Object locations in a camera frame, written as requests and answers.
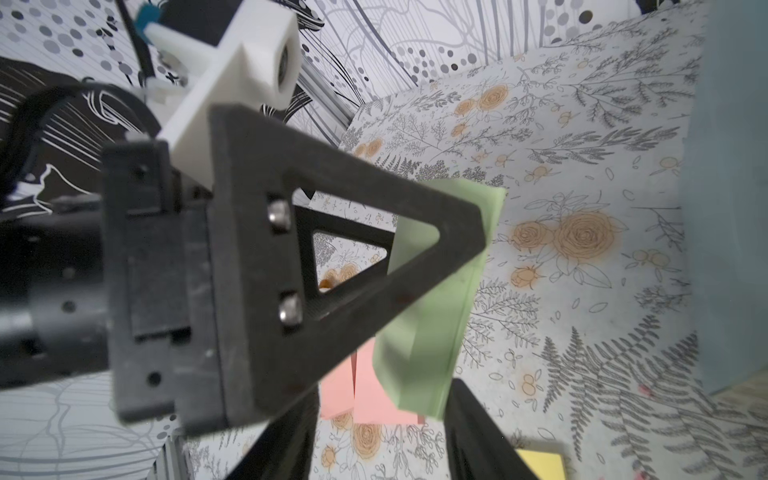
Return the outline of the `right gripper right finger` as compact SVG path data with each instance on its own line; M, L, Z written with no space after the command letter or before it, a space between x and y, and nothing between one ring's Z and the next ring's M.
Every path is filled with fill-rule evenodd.
M536 479L468 386L458 378L451 382L443 423L452 479Z

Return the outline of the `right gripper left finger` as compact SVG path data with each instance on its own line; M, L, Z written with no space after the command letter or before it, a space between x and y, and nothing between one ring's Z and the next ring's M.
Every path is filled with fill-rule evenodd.
M230 426L264 422L266 427L227 475L229 479L307 479L319 415L319 386L291 389L227 387Z

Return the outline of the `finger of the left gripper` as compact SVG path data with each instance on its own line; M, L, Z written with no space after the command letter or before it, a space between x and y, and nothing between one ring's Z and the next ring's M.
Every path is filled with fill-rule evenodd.
M208 114L226 423L286 411L482 250L480 208L239 104Z

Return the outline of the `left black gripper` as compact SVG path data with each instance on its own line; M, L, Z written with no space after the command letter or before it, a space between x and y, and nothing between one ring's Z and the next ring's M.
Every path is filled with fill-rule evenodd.
M106 371L121 421L223 430L208 203L159 140L108 146L103 179L1 226L1 386Z

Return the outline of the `pink sticky notes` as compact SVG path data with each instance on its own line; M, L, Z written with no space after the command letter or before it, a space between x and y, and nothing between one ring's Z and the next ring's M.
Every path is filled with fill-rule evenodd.
M320 417L332 419L350 413L355 401L356 353L353 353L320 382Z
M423 417L397 409L380 385L373 368L374 346L375 339L371 338L356 352L354 422L372 425L423 424Z

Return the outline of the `green sticky notes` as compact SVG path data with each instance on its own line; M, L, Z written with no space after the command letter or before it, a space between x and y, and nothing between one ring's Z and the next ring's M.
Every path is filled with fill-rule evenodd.
M422 184L475 203L482 216L485 247L377 333L372 368L397 410L442 420L506 189L458 178ZM437 230L428 224L399 220L388 273L431 247L438 238Z

